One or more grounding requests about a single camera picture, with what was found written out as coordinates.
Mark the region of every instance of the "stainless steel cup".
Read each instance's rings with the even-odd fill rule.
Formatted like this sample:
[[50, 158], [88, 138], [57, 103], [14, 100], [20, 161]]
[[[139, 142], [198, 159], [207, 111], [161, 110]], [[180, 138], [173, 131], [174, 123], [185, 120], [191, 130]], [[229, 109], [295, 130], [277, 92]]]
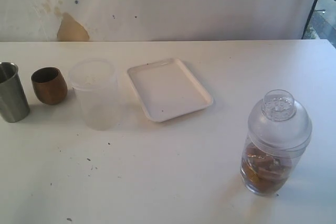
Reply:
[[0, 115], [8, 123], [15, 123], [25, 118], [29, 111], [17, 65], [0, 62]]

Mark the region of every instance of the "white tray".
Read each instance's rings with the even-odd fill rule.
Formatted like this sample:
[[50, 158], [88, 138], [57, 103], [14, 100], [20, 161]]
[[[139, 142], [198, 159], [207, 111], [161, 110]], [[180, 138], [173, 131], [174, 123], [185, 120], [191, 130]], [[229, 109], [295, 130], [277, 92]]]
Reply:
[[214, 102], [179, 59], [133, 67], [127, 73], [145, 115], [154, 122], [201, 110]]

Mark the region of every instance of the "copper cup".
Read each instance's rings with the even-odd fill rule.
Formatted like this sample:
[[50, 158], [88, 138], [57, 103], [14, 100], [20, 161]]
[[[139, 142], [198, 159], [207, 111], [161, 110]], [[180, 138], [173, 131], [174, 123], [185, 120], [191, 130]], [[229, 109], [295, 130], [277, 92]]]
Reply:
[[32, 74], [36, 97], [45, 104], [55, 105], [67, 96], [67, 84], [58, 68], [41, 68]]

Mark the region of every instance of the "translucent plastic container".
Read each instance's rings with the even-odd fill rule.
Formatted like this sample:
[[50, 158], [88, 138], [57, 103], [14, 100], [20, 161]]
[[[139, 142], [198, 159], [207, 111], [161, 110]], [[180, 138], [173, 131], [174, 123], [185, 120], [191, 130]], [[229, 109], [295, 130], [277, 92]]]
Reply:
[[305, 152], [312, 123], [304, 107], [285, 90], [268, 92], [252, 109], [240, 173], [255, 194], [274, 194]]
[[113, 65], [104, 59], [77, 63], [69, 78], [88, 127], [107, 130], [119, 118], [118, 83]]

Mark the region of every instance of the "plastic cup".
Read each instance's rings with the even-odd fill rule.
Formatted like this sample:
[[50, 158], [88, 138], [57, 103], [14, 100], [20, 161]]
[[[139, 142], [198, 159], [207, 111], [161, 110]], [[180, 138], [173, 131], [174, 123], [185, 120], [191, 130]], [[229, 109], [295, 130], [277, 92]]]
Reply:
[[119, 118], [116, 70], [105, 59], [88, 59], [69, 71], [69, 78], [86, 125], [107, 130]]

